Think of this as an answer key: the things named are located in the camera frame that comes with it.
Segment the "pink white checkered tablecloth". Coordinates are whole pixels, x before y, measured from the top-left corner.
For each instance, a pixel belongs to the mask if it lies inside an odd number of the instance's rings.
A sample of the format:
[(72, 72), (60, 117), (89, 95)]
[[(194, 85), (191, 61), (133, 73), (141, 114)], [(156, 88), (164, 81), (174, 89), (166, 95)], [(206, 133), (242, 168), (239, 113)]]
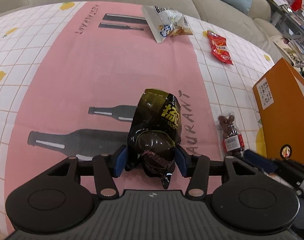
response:
[[(219, 160), (215, 121), (235, 113), (246, 147), (256, 148), (260, 115), (253, 85), (275, 63), (251, 42), (188, 18), (192, 35), (158, 44), (150, 28), (104, 17), (141, 17), (140, 5), (69, 2), (20, 10), (0, 18), (0, 235), (13, 230), (5, 200), (42, 171), (76, 155), (89, 159), (83, 129), (95, 129), (96, 154), (120, 146), (130, 106), (147, 88), (174, 94), (181, 105), (182, 147)], [(226, 38), (233, 65), (219, 61), (207, 37)]]

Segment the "cluttered side shelf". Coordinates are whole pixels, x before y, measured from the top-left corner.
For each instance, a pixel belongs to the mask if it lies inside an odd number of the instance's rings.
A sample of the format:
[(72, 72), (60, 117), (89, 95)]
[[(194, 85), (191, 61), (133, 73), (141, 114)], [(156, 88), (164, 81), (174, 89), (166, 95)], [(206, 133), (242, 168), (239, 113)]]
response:
[(286, 38), (304, 44), (303, 7), (292, 10), (294, 0), (266, 0), (272, 8), (270, 23)]

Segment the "orange cardboard box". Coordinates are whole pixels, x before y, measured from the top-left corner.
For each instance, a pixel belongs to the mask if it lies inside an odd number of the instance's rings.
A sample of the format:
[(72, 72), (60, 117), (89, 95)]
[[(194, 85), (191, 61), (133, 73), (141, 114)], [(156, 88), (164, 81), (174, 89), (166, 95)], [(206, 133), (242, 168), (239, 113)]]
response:
[(304, 78), (280, 59), (253, 86), (269, 159), (304, 164)]

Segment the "white blue snack bag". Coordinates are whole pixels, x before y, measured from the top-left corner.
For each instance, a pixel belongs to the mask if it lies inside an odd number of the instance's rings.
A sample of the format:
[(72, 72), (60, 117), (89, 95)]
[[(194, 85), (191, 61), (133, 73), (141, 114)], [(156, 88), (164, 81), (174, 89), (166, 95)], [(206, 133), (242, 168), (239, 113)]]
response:
[(167, 37), (193, 34), (185, 15), (177, 10), (144, 5), (142, 13), (158, 44)]

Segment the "black yellow snack bag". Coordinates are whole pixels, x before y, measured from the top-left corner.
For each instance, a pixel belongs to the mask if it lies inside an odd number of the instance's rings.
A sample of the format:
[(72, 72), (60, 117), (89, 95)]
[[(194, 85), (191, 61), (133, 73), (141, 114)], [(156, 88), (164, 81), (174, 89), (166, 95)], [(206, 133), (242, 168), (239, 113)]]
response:
[(146, 89), (128, 133), (125, 170), (139, 167), (148, 177), (159, 178), (163, 188), (168, 189), (181, 133), (181, 106), (176, 96), (159, 89)]

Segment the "floral tote bag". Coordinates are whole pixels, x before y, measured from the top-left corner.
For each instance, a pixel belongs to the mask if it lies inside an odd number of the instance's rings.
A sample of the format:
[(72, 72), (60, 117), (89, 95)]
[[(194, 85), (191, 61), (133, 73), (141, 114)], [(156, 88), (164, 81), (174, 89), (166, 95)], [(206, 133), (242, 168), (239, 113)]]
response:
[(295, 40), (289, 40), (282, 35), (271, 37), (274, 44), (283, 52), (289, 63), (304, 78), (304, 48)]

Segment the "red spicy strip packet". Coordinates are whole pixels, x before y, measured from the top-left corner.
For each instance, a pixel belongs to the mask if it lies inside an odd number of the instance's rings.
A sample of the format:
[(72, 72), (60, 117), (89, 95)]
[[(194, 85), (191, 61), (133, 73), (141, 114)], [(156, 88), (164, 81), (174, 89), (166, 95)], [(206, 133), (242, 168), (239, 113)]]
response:
[(227, 49), (226, 38), (210, 30), (207, 31), (207, 37), (209, 39), (211, 53), (222, 63), (233, 65), (232, 58)]

